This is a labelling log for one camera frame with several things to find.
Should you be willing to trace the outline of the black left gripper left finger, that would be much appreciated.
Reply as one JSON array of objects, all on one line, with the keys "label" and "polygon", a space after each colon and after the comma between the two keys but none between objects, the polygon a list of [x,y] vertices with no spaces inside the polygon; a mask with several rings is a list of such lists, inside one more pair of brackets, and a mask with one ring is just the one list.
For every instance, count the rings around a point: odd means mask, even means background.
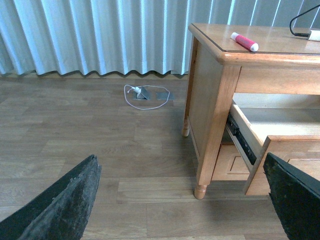
[{"label": "black left gripper left finger", "polygon": [[90,155],[1,221],[2,240],[79,240],[96,199],[102,167]]}]

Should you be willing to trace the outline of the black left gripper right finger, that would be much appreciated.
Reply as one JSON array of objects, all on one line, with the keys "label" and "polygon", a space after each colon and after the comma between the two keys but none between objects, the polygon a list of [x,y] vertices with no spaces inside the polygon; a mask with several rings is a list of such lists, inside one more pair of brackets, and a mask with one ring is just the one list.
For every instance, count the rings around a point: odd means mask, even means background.
[{"label": "black left gripper right finger", "polygon": [[290,240],[320,238],[320,181],[269,152],[263,164],[273,207]]}]

